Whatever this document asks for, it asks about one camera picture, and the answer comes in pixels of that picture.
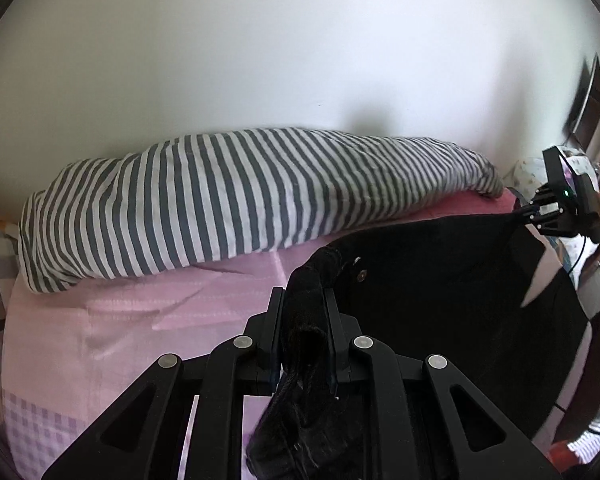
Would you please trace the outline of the black pants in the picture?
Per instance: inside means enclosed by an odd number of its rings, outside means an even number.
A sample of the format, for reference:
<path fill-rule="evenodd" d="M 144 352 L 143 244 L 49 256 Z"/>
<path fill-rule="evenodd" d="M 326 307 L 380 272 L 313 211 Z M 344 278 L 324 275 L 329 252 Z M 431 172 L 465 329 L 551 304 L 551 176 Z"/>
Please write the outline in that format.
<path fill-rule="evenodd" d="M 327 312 L 416 360 L 451 361 L 546 457 L 591 327 L 553 251 L 510 214 L 356 232 L 291 274 L 282 383 L 247 445 L 259 479 L 337 479 L 354 442 L 334 382 Z"/>

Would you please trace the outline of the white patterned pillow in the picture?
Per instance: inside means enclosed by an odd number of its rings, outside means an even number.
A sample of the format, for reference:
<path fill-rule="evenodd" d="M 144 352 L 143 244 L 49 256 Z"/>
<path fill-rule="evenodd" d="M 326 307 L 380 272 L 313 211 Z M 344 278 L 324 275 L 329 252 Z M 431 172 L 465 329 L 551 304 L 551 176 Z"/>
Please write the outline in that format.
<path fill-rule="evenodd" d="M 587 174 L 595 191 L 600 189 L 594 165 L 585 154 L 565 150 L 567 162 L 576 174 Z M 525 200 L 531 200 L 536 190 L 548 181 L 544 159 L 540 157 L 528 157 L 519 159 L 512 170 L 503 178 L 508 188 L 514 188 Z"/>

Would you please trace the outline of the grey white striped quilt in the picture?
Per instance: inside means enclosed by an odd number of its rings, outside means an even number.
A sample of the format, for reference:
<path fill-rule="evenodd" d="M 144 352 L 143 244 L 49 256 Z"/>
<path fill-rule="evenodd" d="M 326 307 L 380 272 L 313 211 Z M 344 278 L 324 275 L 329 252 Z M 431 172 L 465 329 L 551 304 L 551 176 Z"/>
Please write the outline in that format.
<path fill-rule="evenodd" d="M 20 220 L 32 292 L 272 252 L 445 196 L 498 197 L 481 154 L 430 138 L 252 128 L 195 134 L 61 170 Z"/>

